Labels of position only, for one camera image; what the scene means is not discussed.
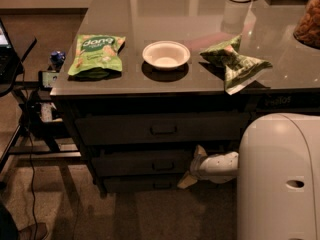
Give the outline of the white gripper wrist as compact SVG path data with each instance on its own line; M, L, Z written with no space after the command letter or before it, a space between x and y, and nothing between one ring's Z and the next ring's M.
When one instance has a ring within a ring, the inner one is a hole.
M179 180L177 186L180 189L186 189L197 183L198 180L213 180L213 170L209 168L213 164L213 158L207 156L206 150L197 145L194 152L194 158L190 165L190 172L187 171Z

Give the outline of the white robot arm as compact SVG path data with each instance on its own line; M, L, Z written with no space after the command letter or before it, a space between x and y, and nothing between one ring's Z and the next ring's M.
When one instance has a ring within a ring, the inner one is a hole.
M237 240L320 240L320 117L274 113L246 129L239 150L198 145L178 183L237 181Z

